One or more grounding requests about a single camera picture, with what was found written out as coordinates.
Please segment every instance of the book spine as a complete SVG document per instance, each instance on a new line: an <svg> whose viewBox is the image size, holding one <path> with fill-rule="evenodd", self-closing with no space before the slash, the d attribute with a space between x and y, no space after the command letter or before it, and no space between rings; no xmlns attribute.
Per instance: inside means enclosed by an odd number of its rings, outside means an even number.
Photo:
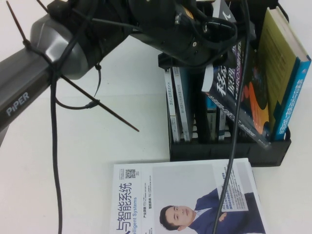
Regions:
<svg viewBox="0 0 312 234"><path fill-rule="evenodd" d="M221 101L219 101L218 99L214 98L214 96L211 94L211 93L207 93L207 95L211 98L211 100L214 101L214 103L217 105L217 107L220 108L221 111L223 111L226 116L234 121L235 119L235 116L233 114L233 111L225 108L225 105L223 105L221 103ZM245 112L240 110L240 118L250 118L249 116L246 116ZM256 141L259 145L261 145L263 148L268 148L270 146L270 144L268 142L266 142L265 138L264 137L261 137L262 135L259 135L259 134L255 134L252 130L251 130L251 127L248 125L246 126L246 124L242 123L242 121L238 121L238 126L243 130L245 131L254 141Z"/></svg>
<svg viewBox="0 0 312 234"><path fill-rule="evenodd" d="M225 120L226 115L223 111L220 110L220 120L219 120L219 140L224 140L224 134L225 134Z"/></svg>
<svg viewBox="0 0 312 234"><path fill-rule="evenodd" d="M296 73L296 78L294 79L292 89L289 93L289 98L287 100L287 104L285 110L283 112L282 118L279 122L277 132L275 134L275 140L283 140L285 132L287 130L290 118L293 114L293 109L298 100L298 96L300 94L303 82L306 78L307 71L310 67L311 61L301 62L299 68Z"/></svg>
<svg viewBox="0 0 312 234"><path fill-rule="evenodd" d="M216 109L207 111L207 120L208 120L211 140L215 140Z"/></svg>
<svg viewBox="0 0 312 234"><path fill-rule="evenodd" d="M165 70L165 82L166 82L166 91L167 91L167 102L168 109L170 115L171 129L172 129L172 137L174 142L180 142L180 133L178 129L178 118L176 116L176 107L175 107L175 99L173 92L173 84L172 84L172 72L171 69Z"/></svg>
<svg viewBox="0 0 312 234"><path fill-rule="evenodd" d="M210 131L211 140L215 140L216 134L216 104L209 98L207 98L207 120Z"/></svg>
<svg viewBox="0 0 312 234"><path fill-rule="evenodd" d="M186 115L184 94L182 90L183 87L182 87L180 68L173 67L173 74L174 74L175 90L176 90L177 102L179 104L184 140L190 141L191 139L190 139L189 125L188 125L188 120L187 120L187 115Z"/></svg>

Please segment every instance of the magazine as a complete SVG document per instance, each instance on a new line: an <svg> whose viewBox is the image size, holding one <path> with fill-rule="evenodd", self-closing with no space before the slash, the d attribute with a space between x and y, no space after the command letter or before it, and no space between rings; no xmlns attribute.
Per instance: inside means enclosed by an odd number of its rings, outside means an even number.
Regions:
<svg viewBox="0 0 312 234"><path fill-rule="evenodd" d="M114 166L110 234L212 234L228 160ZM247 159L235 159L217 234L266 234Z"/></svg>

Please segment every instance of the book stand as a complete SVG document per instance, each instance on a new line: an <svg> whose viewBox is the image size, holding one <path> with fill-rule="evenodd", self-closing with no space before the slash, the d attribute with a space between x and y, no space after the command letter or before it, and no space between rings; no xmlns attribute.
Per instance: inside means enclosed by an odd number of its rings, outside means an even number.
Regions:
<svg viewBox="0 0 312 234"><path fill-rule="evenodd" d="M240 12L240 2L231 1L231 4L231 10L236 20L243 20L241 19L243 14ZM283 11L287 20L289 20L289 18L277 0L248 0L248 5L251 21L255 24L255 32L257 35L257 39L252 42L252 46L253 48L257 48L265 13L268 7L276 8L278 6ZM206 95L201 91L203 78L194 78L193 82L194 92L196 93L193 107L198 139L193 139L191 142L181 141L180 143L174 143L168 111L170 161L228 159L232 149L231 143L209 142L210 132L206 111ZM235 158L247 157L253 167L280 166L291 142L291 133L289 129L286 131L285 139L283 141L271 142L271 148L268 150L263 149L250 138L238 137Z"/></svg>

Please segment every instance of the white background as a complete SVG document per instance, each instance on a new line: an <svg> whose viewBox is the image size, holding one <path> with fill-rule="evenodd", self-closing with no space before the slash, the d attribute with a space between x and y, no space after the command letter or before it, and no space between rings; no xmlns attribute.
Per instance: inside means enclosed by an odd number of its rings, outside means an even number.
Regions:
<svg viewBox="0 0 312 234"><path fill-rule="evenodd" d="M22 43L6 4L0 2L2 60L21 49ZM10 2L29 36L31 24L44 11L35 0ZM280 0L280 3L312 55L312 1ZM107 233L114 163L169 160L165 86L157 67L158 53L128 38L102 63L105 81L99 97L138 127L140 133L100 108L81 112L58 108L64 234ZM292 144L282 166L253 170L272 234L308 233L311 229L312 188L307 186L311 184L312 164L311 72L312 69L294 109L290 122ZM97 86L95 72L77 83L93 92ZM88 101L63 84L58 87L58 96L72 105ZM48 93L42 95L14 121L0 148L0 232L3 234L57 233L47 97Z"/></svg>

